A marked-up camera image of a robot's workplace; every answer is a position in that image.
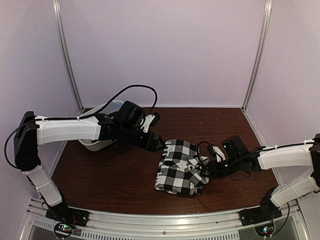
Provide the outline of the black white plaid shirt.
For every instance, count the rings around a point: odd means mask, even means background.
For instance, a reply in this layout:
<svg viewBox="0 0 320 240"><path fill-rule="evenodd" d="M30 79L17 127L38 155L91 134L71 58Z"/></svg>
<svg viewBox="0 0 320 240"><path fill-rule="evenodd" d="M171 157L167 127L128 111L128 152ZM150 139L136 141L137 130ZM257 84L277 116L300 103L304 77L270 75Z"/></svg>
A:
<svg viewBox="0 0 320 240"><path fill-rule="evenodd" d="M165 142L155 177L154 189L173 195L202 195L209 178L200 176L200 154L197 146L185 140Z"/></svg>

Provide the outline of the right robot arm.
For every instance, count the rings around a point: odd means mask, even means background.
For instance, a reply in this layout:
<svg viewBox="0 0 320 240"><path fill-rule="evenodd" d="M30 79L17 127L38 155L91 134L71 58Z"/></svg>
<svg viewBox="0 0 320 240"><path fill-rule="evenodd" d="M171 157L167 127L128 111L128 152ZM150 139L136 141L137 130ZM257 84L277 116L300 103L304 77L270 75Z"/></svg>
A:
<svg viewBox="0 0 320 240"><path fill-rule="evenodd" d="M281 206L311 192L320 191L320 135L299 143L260 146L249 151L238 135L225 139L224 151L209 144L207 149L216 159L203 164L209 178L224 178L238 171L260 172L273 168L307 166L309 170L292 181L270 190L256 210L259 220L268 220Z"/></svg>

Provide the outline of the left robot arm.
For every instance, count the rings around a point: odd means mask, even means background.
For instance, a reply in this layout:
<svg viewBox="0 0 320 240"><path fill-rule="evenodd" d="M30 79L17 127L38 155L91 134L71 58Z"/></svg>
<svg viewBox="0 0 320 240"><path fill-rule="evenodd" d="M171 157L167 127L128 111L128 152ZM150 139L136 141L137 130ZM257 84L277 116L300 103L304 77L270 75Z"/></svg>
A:
<svg viewBox="0 0 320 240"><path fill-rule="evenodd" d="M72 218L72 211L42 166L38 146L75 140L125 141L154 153L165 148L162 137L149 130L159 119L158 113L146 114L130 101L111 113L105 113L101 106L75 117L44 117L27 111L12 132L15 167L34 184L53 215L67 222Z"/></svg>

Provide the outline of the white plastic bin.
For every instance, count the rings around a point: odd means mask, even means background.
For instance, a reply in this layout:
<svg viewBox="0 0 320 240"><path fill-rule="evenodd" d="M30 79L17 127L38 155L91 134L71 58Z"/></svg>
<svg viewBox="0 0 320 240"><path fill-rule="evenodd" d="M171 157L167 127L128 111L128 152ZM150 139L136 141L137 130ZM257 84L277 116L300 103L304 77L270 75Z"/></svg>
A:
<svg viewBox="0 0 320 240"><path fill-rule="evenodd" d="M107 123L111 123L112 119L114 118L116 112L120 110L120 108L123 106L124 101L122 100L113 100L107 107L105 107L101 112L98 114L102 116L102 120L105 120L105 116L107 116ZM80 116L84 117L89 114L93 114L97 112L98 110L101 110L105 104L98 105L88 111L85 111ZM92 139L79 139L78 140L80 144L82 144L87 150L91 152L97 152L105 147L112 145L115 141L109 138L106 138L101 132L98 133L95 138Z"/></svg>

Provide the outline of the aluminium front rail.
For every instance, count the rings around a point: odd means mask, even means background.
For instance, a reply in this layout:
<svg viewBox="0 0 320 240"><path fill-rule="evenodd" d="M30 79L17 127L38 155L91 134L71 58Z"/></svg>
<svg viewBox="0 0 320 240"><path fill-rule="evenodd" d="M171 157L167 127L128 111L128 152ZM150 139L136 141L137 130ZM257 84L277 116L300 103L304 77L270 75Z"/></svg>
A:
<svg viewBox="0 0 320 240"><path fill-rule="evenodd" d="M46 218L43 200L32 197L18 240L61 240L54 234L57 221ZM275 232L271 237L259 236L257 231L272 222L243 225L239 212L227 211L178 214L122 214L88 211L86 226L76 229L66 240L311 240L297 201L282 207L282 216L273 220Z"/></svg>

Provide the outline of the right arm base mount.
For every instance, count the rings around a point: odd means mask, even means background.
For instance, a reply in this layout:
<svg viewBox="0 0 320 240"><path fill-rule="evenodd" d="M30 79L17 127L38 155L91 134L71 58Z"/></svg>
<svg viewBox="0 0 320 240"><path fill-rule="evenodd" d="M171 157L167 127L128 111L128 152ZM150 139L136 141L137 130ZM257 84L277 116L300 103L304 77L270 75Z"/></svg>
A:
<svg viewBox="0 0 320 240"><path fill-rule="evenodd" d="M279 208L269 208L267 206L246 208L241 210L238 214L242 226L268 222L274 218L279 218L282 216L282 212Z"/></svg>

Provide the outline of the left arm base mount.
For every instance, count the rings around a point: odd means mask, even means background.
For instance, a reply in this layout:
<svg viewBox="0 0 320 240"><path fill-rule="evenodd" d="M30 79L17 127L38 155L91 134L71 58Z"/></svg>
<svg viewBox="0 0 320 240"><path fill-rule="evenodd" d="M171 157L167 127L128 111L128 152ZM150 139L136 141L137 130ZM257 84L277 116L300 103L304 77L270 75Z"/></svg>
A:
<svg viewBox="0 0 320 240"><path fill-rule="evenodd" d="M75 208L53 208L50 207L45 217L57 222L67 223L72 226L86 227L89 218L89 212Z"/></svg>

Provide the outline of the right aluminium post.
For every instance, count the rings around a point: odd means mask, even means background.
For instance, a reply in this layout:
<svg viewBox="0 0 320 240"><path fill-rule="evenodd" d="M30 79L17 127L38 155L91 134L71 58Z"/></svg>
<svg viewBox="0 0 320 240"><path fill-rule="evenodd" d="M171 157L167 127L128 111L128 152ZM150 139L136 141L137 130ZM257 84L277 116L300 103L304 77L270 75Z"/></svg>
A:
<svg viewBox="0 0 320 240"><path fill-rule="evenodd" d="M264 9L263 9L263 16L262 16L262 22L261 22L261 28L260 28L260 34L259 34L259 40L256 50L256 55L253 63L252 72L250 75L250 80L248 84L248 88L245 94L245 98L241 107L241 110L245 112L248 108L248 105L250 103L255 83L257 81L259 69L261 66L262 58L263 58L263 52L266 46L268 33L270 29L271 24L271 18L272 18L272 0L265 0L264 1Z"/></svg>

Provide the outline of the aluminium post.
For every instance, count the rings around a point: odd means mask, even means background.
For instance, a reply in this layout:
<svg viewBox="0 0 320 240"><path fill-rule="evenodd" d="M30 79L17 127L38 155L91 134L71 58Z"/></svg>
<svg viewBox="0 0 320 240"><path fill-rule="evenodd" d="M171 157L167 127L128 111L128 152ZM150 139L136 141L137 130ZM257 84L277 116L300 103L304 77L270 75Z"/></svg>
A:
<svg viewBox="0 0 320 240"><path fill-rule="evenodd" d="M68 51L68 44L67 44L66 34L64 30L63 16L61 11L61 3L59 0L53 0L52 6L53 6L53 14L56 22L58 39L59 39L61 53L62 53L62 59L64 62L68 82L70 84L71 92L74 97L76 107L78 111L81 113L84 110L84 106L80 97L80 92L76 83L76 79L75 79L75 75L74 75L74 71L72 68L72 63L71 63L71 59Z"/></svg>
<svg viewBox="0 0 320 240"><path fill-rule="evenodd" d="M262 16L262 22L261 22L261 28L260 28L260 34L259 34L259 40L256 50L256 55L253 63L252 72L250 75L250 80L248 84L248 88L245 94L245 98L241 107L241 110L245 112L248 108L248 105L250 103L255 83L257 81L259 69L261 66L262 58L263 58L263 52L266 46L268 33L270 29L271 24L271 18L272 18L272 0L265 0L264 1L264 9L263 9L263 16Z"/></svg>

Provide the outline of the left aluminium post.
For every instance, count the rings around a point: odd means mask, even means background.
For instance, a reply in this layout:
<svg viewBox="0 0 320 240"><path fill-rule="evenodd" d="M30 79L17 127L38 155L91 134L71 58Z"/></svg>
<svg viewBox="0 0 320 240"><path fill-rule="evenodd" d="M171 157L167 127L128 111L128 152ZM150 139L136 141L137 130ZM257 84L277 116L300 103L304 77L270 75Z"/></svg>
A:
<svg viewBox="0 0 320 240"><path fill-rule="evenodd" d="M72 63L71 63L71 59L68 51L68 44L67 44L66 34L64 30L63 16L61 11L61 3L59 0L53 0L52 6L53 6L53 14L56 22L58 39L59 39L61 53L62 53L62 59L64 62L68 82L70 84L71 92L74 97L76 107L78 111L81 113L84 110L84 106L80 97L80 92L76 83L76 79L75 79L75 75L74 75L74 71L72 68Z"/></svg>

